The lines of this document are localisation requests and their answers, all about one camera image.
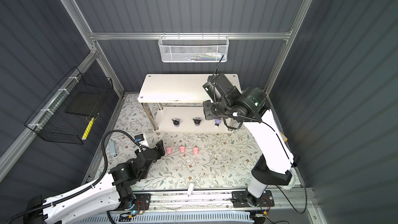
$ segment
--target metal table leg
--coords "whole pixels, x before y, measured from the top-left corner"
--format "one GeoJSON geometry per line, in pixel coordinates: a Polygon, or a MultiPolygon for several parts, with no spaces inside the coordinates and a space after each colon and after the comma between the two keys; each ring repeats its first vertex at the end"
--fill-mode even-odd
{"type": "Polygon", "coordinates": [[[158,108],[159,108],[159,110],[163,110],[163,107],[162,107],[162,105],[160,104],[160,103],[157,103],[157,105],[158,105],[158,108]]]}
{"type": "Polygon", "coordinates": [[[144,108],[145,113],[147,114],[147,117],[149,119],[149,121],[151,122],[152,126],[153,126],[153,130],[157,131],[159,129],[158,125],[155,122],[155,119],[152,115],[152,112],[150,110],[150,107],[148,105],[148,103],[141,103],[142,107],[144,108]]]}

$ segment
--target red wire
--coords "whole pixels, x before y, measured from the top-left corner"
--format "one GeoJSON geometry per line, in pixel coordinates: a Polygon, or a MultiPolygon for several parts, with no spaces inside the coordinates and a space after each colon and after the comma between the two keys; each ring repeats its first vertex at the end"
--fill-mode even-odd
{"type": "Polygon", "coordinates": [[[145,203],[143,203],[143,202],[141,202],[142,203],[142,205],[144,205],[144,211],[142,212],[142,213],[145,213],[145,203]]]}
{"type": "Polygon", "coordinates": [[[265,202],[265,201],[263,201],[264,202],[264,204],[267,206],[267,208],[268,208],[268,211],[271,209],[271,207],[268,207],[268,204],[265,202]]]}

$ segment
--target floral tablecloth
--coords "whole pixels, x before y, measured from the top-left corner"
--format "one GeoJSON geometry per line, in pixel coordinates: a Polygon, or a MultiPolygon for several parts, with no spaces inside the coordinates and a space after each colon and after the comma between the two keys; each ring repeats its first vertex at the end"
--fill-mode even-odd
{"type": "MultiPolygon", "coordinates": [[[[136,183],[133,190],[186,189],[191,182],[196,188],[246,187],[251,180],[251,169],[261,155],[251,133],[242,126],[231,134],[193,134],[193,133],[162,133],[159,136],[152,131],[141,104],[137,102],[138,94],[129,94],[114,129],[128,132],[131,136],[146,133],[150,147],[163,140],[164,147],[172,147],[173,152],[166,154],[155,162],[148,177],[136,183]],[[179,147],[186,147],[180,153],[179,147]],[[199,148],[194,155],[192,148],[199,148]]],[[[153,115],[157,107],[149,104],[153,115]]],[[[197,106],[201,104],[183,104],[197,106]]],[[[135,157],[137,147],[122,133],[111,136],[118,149],[118,156],[108,154],[108,168],[135,157]]],[[[103,160],[98,168],[97,177],[103,170],[103,160]]]]}

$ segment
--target yellow object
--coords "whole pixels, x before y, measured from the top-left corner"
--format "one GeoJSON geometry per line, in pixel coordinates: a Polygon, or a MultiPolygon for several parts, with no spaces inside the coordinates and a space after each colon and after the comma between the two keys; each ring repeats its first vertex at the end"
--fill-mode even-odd
{"type": "Polygon", "coordinates": [[[93,126],[94,123],[94,118],[91,118],[90,122],[87,125],[86,130],[84,131],[84,134],[82,136],[82,140],[86,140],[88,134],[90,133],[91,127],[93,126]]]}
{"type": "Polygon", "coordinates": [[[286,142],[287,141],[287,137],[285,135],[283,135],[282,132],[279,132],[279,133],[281,134],[281,137],[282,137],[283,141],[286,142]]]}

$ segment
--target white tabletop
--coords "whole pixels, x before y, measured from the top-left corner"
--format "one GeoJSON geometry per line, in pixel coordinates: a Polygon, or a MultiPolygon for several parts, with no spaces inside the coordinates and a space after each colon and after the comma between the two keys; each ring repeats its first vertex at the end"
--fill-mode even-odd
{"type": "MultiPolygon", "coordinates": [[[[138,102],[141,103],[202,103],[210,99],[203,84],[211,74],[147,74],[138,102]]],[[[238,75],[225,74],[240,91],[238,75]]]]}

